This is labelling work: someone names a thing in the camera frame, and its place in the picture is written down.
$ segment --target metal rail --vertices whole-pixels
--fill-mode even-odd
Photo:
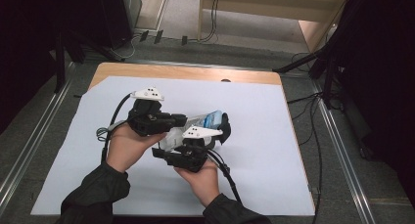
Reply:
[[[321,92],[321,87],[317,81],[313,80],[314,92]],[[359,179],[354,171],[353,165],[350,161],[350,158],[347,154],[347,149],[342,140],[341,134],[336,126],[336,122],[333,118],[332,112],[327,110],[326,106],[322,101],[319,103],[320,111],[323,114],[324,121],[326,122],[327,128],[329,130],[330,137],[332,138],[333,144],[335,146],[336,153],[339,158],[340,165],[342,166],[343,173],[350,189],[351,195],[353,197],[354,203],[357,208],[357,212],[360,215],[362,223],[375,224],[375,217],[370,208],[369,201],[366,198],[366,195],[363,191],[362,186],[360,185]]]
[[[39,122],[36,124],[33,132],[31,133],[29,139],[25,143],[21,154],[4,180],[0,188],[0,217],[3,215],[7,204],[13,196],[13,193],[19,186],[24,173],[27,170],[32,158],[34,157],[42,139],[45,135],[49,125],[51,124],[56,112],[59,109],[65,95],[67,94],[72,76],[74,73],[74,64],[70,63],[67,70],[67,82],[59,93],[56,93],[45,112],[42,114]]]

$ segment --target white sheet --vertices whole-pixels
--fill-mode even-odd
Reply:
[[[216,151],[231,167],[244,205],[265,215],[313,215],[300,151],[282,86],[138,77],[108,77],[81,99],[68,135],[46,178],[31,214],[59,214],[62,200],[100,163],[104,143],[95,131],[108,126],[128,93],[156,86],[164,95],[161,110],[189,116],[222,110],[232,134]],[[126,119],[128,100],[117,120]],[[128,171],[129,196],[116,202],[115,214],[201,215],[204,210],[189,185],[151,150]],[[219,173],[220,191],[234,199]]]

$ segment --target person's left hand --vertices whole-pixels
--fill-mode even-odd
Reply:
[[[124,123],[111,136],[107,164],[123,173],[165,135],[166,133],[162,133],[141,137],[127,123]]]

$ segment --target black sleeve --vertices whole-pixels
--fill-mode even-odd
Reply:
[[[127,178],[103,162],[64,199],[57,224],[112,223],[113,202],[128,196]]]
[[[258,214],[243,207],[240,203],[229,200],[220,194],[204,211],[207,224],[270,224],[271,221],[264,215]]]

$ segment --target person's right hand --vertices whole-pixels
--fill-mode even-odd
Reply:
[[[207,159],[204,166],[197,173],[177,167],[174,170],[190,184],[193,193],[203,206],[208,206],[219,196],[217,167],[209,159]]]

